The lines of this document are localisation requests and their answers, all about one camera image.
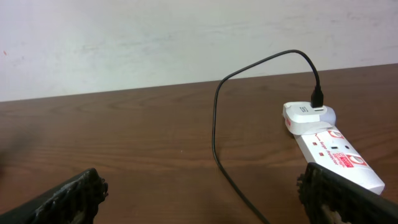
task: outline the white power strip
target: white power strip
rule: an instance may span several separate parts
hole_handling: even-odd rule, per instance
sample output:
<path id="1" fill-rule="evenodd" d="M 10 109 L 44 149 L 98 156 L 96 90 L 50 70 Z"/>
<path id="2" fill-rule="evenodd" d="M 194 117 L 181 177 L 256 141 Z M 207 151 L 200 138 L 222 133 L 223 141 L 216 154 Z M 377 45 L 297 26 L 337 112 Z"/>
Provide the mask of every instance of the white power strip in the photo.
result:
<path id="1" fill-rule="evenodd" d="M 384 190 L 384 182 L 336 127 L 295 138 L 307 162 L 316 162 L 378 195 Z"/>
<path id="2" fill-rule="evenodd" d="M 309 102 L 289 102 L 282 112 L 307 162 L 316 162 L 348 180 L 381 194 L 383 181 L 335 127 L 332 108 L 312 108 Z"/>

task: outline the surge protector label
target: surge protector label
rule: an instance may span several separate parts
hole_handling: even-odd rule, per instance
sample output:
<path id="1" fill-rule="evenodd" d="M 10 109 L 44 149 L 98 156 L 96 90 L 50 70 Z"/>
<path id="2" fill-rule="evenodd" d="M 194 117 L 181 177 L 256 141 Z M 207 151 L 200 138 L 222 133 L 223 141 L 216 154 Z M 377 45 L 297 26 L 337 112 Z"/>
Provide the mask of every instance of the surge protector label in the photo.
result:
<path id="1" fill-rule="evenodd" d="M 337 130 L 327 130 L 317 134 L 299 136 L 300 147 L 308 148 L 310 157 L 317 163 L 332 163 L 342 168 L 370 168 L 354 147 Z"/>

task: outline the plug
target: plug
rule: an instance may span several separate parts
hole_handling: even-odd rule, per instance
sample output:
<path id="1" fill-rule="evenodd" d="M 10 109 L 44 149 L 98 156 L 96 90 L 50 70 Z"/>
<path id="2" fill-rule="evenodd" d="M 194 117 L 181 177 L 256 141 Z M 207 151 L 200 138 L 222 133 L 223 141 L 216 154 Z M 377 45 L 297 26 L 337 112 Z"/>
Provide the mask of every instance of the plug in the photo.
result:
<path id="1" fill-rule="evenodd" d="M 323 93 L 320 86 L 315 86 L 311 94 L 311 107 L 319 108 L 323 106 Z"/>

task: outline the red logo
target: red logo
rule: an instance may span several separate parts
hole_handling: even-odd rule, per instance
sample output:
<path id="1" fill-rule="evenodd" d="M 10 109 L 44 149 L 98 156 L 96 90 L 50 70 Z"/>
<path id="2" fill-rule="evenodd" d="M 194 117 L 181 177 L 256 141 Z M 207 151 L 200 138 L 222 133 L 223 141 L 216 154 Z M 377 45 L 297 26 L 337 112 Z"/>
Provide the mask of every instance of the red logo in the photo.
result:
<path id="1" fill-rule="evenodd" d="M 349 168 L 352 168 L 352 167 L 354 167 L 353 165 L 352 165 L 352 163 L 350 163 L 349 162 L 349 160 L 347 159 L 347 157 L 340 157 L 340 159 L 341 159 L 341 161 L 343 162 L 343 164 L 346 166 L 346 167 L 349 167 Z"/>
<path id="2" fill-rule="evenodd" d="M 338 131 L 328 131 L 330 136 L 333 138 L 341 138 L 344 139 L 344 136 Z"/>

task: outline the white wall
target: white wall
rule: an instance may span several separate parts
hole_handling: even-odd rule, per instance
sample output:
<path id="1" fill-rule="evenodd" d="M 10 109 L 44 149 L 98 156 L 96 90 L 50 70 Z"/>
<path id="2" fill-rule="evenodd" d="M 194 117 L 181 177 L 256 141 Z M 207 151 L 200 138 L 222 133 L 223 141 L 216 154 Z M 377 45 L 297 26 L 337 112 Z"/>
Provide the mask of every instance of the white wall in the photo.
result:
<path id="1" fill-rule="evenodd" d="M 397 0 L 0 0 L 0 101 L 398 62 Z M 297 55 L 242 77 L 309 71 Z"/>

